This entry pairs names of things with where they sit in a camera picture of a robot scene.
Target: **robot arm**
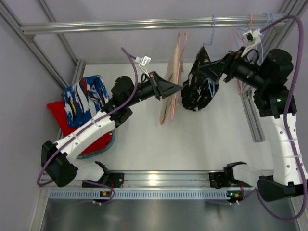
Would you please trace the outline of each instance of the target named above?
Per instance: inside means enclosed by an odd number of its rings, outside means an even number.
[[[148,81],[137,84],[135,95],[122,107],[132,95],[134,84],[128,76],[119,77],[111,89],[112,98],[96,116],[63,139],[43,144],[42,167],[55,152],[58,152],[46,167],[46,172],[58,187],[63,187],[73,180],[91,180],[105,184],[109,170],[100,162],[76,160],[79,154],[102,135],[123,124],[132,114],[130,106],[152,96],[159,100],[164,99],[182,90],[181,86],[165,81],[156,72],[149,74]],[[118,111],[106,115],[118,107],[121,107]]]
[[[244,162],[228,164],[224,168],[229,181],[242,181],[259,190],[265,201],[273,201],[303,194],[303,181],[296,163],[299,160],[305,179],[308,174],[303,165],[296,135],[296,105],[292,97],[287,114],[287,122],[296,146],[298,155],[294,154],[291,141],[283,122],[286,99],[289,94],[284,85],[293,70],[291,55],[283,50],[271,50],[261,66],[248,60],[247,55],[260,41],[260,32],[246,33],[248,46],[238,51],[230,51],[221,60],[209,63],[200,72],[218,82],[222,74],[226,74],[224,82],[234,77],[255,88],[254,102],[260,113],[260,120],[266,126],[269,135],[274,163],[274,174],[250,167]]]

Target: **clothing rod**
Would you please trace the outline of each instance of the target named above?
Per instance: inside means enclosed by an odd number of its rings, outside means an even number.
[[[275,19],[280,19],[284,16],[285,14],[275,14]],[[269,15],[269,18],[265,14],[252,15],[251,26],[263,26],[266,22],[271,22],[272,20],[272,14]],[[250,24],[249,16],[215,18],[215,27],[243,27],[248,24]],[[95,31],[211,28],[213,25],[214,19],[208,17],[193,19],[145,19],[104,22],[23,24],[20,29],[25,35],[36,35]]]

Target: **pink hanger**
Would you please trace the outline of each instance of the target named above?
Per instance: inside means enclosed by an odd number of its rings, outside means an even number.
[[[185,47],[186,47],[186,44],[187,44],[188,33],[185,33],[184,36],[185,36],[185,42],[184,42],[183,50],[179,54],[179,67],[178,67],[178,72],[177,72],[176,84],[179,83],[181,61],[182,61],[182,56],[183,56],[183,53],[184,53],[184,50],[185,50]],[[181,49],[180,33],[178,33],[178,44],[179,44],[179,49]],[[171,106],[171,121],[173,121],[173,118],[174,118],[176,98],[177,98],[177,94],[174,94],[174,97],[173,97],[173,100],[172,100],[172,106]]]

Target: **beige garment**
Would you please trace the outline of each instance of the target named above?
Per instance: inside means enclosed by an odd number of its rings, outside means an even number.
[[[180,76],[181,76],[181,73],[183,72],[183,63],[181,62],[179,82],[177,82],[177,74],[178,74],[178,69],[179,69],[179,56],[180,56],[180,46],[179,46],[179,43],[177,43],[177,46],[173,52],[173,55],[169,60],[167,72],[165,75],[165,80],[171,83],[175,83],[175,84],[180,84]],[[159,118],[160,124],[163,124],[166,120],[166,117],[170,114],[173,99],[174,99],[174,95],[171,95],[168,98],[163,100],[163,106],[162,106],[162,110],[160,112],[160,118]]]

